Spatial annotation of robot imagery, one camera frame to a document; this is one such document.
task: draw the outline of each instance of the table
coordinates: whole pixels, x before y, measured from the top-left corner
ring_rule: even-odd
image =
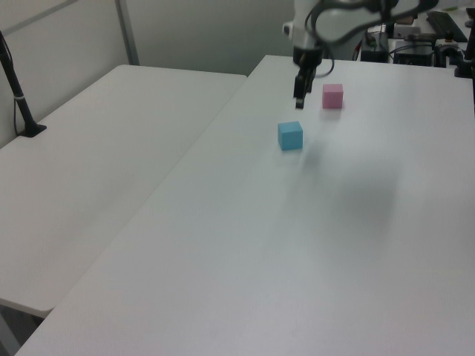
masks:
[[[0,150],[0,304],[45,317],[243,84],[120,66]]]
[[[18,356],[473,353],[471,81],[337,61],[297,111],[296,72],[259,64]]]

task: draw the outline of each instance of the floor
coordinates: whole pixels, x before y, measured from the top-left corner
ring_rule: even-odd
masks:
[[[42,319],[0,306],[0,356],[14,356]]]

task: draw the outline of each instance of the wall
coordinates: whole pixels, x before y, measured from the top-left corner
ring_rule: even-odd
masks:
[[[7,34],[12,27],[30,21],[64,3],[68,1],[0,0],[0,30]]]
[[[13,1],[25,4],[40,2]],[[117,65],[128,63],[114,0],[66,3],[68,6],[5,36],[16,74],[36,121]],[[35,13],[38,11],[44,13],[48,10],[37,7]],[[17,21],[27,21],[25,17],[19,15]],[[22,123],[21,116],[17,117],[17,122]],[[3,70],[0,70],[0,147],[14,137],[13,95]]]
[[[291,56],[282,24],[293,0],[122,0],[141,65],[249,75]]]

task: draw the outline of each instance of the blue cube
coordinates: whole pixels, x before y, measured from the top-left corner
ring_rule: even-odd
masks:
[[[298,121],[278,124],[278,135],[282,151],[300,150],[304,146],[304,130]]]

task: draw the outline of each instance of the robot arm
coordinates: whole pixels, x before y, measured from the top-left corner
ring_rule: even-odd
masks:
[[[438,0],[295,0],[295,18],[284,24],[294,45],[296,108],[312,92],[317,66],[327,45],[341,44],[361,30],[394,22],[435,7]]]

